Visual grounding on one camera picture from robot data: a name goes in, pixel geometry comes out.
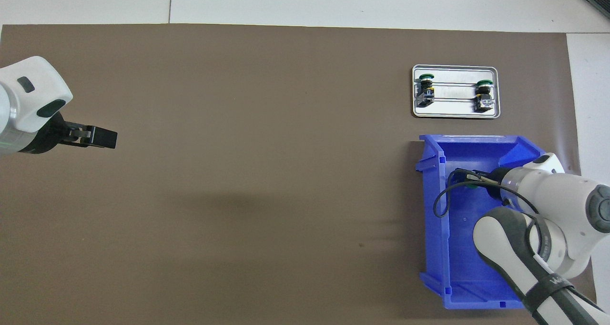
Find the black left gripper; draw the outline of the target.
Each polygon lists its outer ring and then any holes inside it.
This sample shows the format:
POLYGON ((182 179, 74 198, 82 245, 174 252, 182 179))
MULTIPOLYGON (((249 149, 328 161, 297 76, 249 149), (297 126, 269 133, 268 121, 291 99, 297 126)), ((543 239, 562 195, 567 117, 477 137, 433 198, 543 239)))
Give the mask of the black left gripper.
POLYGON ((58 144, 77 147, 116 148, 117 132, 93 125, 88 126, 87 131, 90 136, 87 138, 87 144, 85 144, 81 142, 84 137, 71 135, 73 130, 83 132, 84 125, 65 121, 62 114, 57 112, 37 131, 33 140, 20 152, 37 155, 50 151, 58 144))

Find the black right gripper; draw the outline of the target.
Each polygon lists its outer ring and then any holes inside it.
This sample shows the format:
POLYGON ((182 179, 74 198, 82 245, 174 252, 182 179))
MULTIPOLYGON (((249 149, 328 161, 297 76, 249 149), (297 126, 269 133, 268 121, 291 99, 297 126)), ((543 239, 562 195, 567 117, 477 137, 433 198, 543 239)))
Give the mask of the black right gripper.
POLYGON ((455 169, 455 184, 464 183, 466 188, 479 188, 474 182, 486 182, 490 183, 491 186, 486 186, 485 189, 492 199, 506 203, 501 196, 502 189, 498 187, 501 185, 504 177, 508 174, 509 169, 507 167, 497 167, 490 172, 479 172, 474 170, 467 170, 462 168, 455 169))

